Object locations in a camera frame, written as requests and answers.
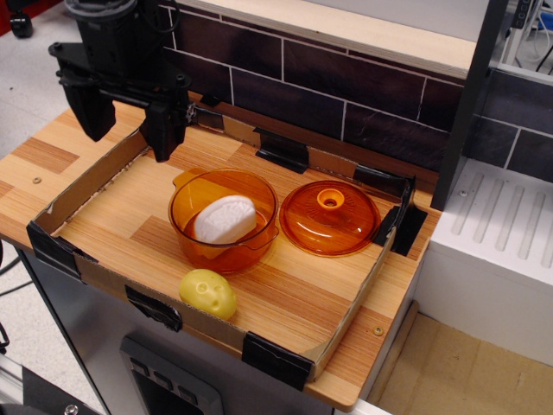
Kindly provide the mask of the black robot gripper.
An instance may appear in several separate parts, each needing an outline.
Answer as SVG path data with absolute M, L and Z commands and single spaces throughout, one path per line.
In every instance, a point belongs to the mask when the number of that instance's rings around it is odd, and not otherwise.
M 183 143 L 194 106 L 191 79 L 163 56 L 178 27 L 177 9 L 70 8 L 81 40 L 56 42 L 48 52 L 84 133 L 101 140 L 116 123 L 115 102 L 142 108 L 139 130 L 159 163 Z

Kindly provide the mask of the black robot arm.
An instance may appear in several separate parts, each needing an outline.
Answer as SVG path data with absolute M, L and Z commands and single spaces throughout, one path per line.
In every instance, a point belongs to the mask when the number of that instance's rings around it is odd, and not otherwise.
M 157 162 L 169 160 L 194 118 L 191 79 L 163 56 L 180 22 L 163 23 L 155 1 L 68 1 L 79 42 L 55 42 L 59 82 L 84 133 L 102 139 L 116 123 L 116 102 L 141 108 L 140 126 Z

